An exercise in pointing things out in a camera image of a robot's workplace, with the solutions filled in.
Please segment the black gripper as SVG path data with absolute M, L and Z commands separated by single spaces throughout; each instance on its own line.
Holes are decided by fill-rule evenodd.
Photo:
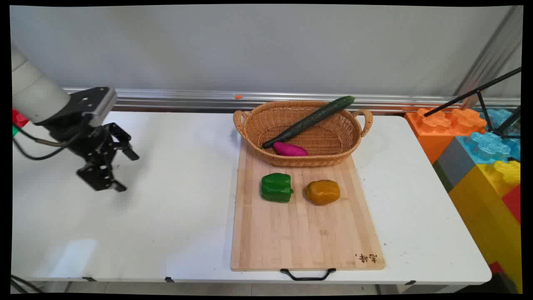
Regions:
M 137 161 L 130 144 L 131 136 L 116 123 L 92 127 L 89 118 L 57 118 L 49 122 L 50 136 L 61 143 L 59 152 L 70 150 L 86 161 L 76 174 L 96 191 L 125 192 L 127 187 L 115 179 L 112 159 L 122 151 L 131 161 Z

